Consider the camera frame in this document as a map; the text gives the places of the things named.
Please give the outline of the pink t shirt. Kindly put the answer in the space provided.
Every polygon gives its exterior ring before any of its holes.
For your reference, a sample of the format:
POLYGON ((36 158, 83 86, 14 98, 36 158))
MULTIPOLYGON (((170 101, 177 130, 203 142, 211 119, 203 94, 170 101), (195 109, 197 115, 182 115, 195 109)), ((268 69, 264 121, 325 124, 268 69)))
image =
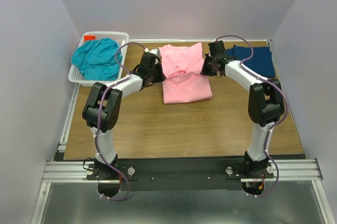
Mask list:
POLYGON ((163 100, 165 104, 191 103, 210 99, 209 79, 201 75, 204 64, 201 43, 190 47, 165 45, 159 48, 162 58, 163 100))

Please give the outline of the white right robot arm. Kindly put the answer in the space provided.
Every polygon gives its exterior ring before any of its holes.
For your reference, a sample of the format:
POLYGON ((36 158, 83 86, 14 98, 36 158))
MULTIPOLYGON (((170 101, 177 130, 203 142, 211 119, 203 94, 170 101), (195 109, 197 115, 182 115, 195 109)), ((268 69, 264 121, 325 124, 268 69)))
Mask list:
POLYGON ((247 68, 242 60, 228 55, 224 43, 208 44, 201 74, 226 76, 240 84, 249 94, 248 114, 253 123, 251 143, 242 165, 246 177, 253 178, 269 166, 269 145, 274 127, 286 112, 284 92, 277 79, 267 79, 247 68))

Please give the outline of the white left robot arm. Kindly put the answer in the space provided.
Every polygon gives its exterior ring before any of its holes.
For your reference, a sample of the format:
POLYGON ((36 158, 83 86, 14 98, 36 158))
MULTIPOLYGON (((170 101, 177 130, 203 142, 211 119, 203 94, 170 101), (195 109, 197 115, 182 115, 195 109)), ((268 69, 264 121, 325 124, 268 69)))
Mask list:
POLYGON ((84 106, 82 117, 93 133, 96 154, 87 173, 105 179, 121 178, 113 143, 113 128, 120 113, 122 99, 165 80, 160 51, 145 51, 140 63, 124 78, 109 84, 95 83, 84 106))

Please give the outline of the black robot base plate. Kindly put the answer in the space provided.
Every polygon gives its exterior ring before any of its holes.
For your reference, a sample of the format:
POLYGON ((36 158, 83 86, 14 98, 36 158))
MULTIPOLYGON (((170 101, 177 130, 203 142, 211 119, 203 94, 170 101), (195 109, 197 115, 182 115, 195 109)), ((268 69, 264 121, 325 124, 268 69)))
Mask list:
POLYGON ((98 191, 114 196, 119 191, 183 191, 183 190, 241 190, 261 194, 261 184, 275 178, 275 169, 269 162, 266 170, 246 177, 243 173, 244 157, 196 157, 157 159, 117 159, 121 178, 105 179, 87 173, 94 165, 87 158, 82 167, 87 180, 98 183, 98 191))

